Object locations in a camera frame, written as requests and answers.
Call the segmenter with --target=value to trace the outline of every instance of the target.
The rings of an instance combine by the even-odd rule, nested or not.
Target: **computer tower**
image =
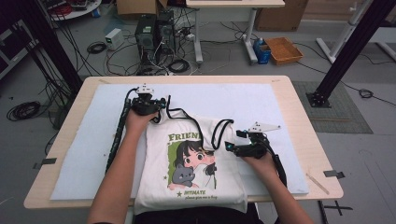
[[[161,56],[157,16],[141,15],[134,32],[141,64],[157,64]]]
[[[176,52],[174,11],[161,11],[158,16],[158,26],[163,53],[173,54]]]

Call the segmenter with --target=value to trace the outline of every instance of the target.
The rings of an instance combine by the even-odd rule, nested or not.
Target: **table leg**
[[[202,57],[201,42],[199,39],[199,24],[200,24],[200,10],[195,10],[195,37],[194,37],[194,50],[195,50],[195,61],[198,63],[198,67],[204,62]]]
[[[250,18],[248,21],[247,34],[242,35],[245,47],[247,49],[248,57],[250,58],[250,64],[254,64],[257,62],[257,56],[254,53],[253,46],[251,45],[250,42],[251,32],[253,30],[253,25],[254,25],[254,19],[256,18],[256,12],[257,12],[257,8],[254,7],[251,9]]]

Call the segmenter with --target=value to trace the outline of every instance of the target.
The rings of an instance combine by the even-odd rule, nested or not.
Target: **white tote bag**
[[[196,206],[221,206],[246,213],[247,195],[236,157],[233,121],[161,111],[147,128],[147,154],[134,213]]]

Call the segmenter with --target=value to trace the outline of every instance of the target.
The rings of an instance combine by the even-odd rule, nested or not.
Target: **hand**
[[[242,157],[242,160],[247,162],[259,176],[262,176],[264,182],[271,181],[272,178],[279,178],[272,155],[268,152],[259,159]]]
[[[157,115],[158,112],[146,116],[140,116],[133,110],[130,110],[125,122],[126,132],[137,132],[141,134],[146,129],[149,121],[154,119]]]

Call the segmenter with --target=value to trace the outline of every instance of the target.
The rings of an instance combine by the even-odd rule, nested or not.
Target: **anime girl print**
[[[172,144],[169,157],[169,189],[216,188],[216,163],[213,151],[206,151],[199,141]]]

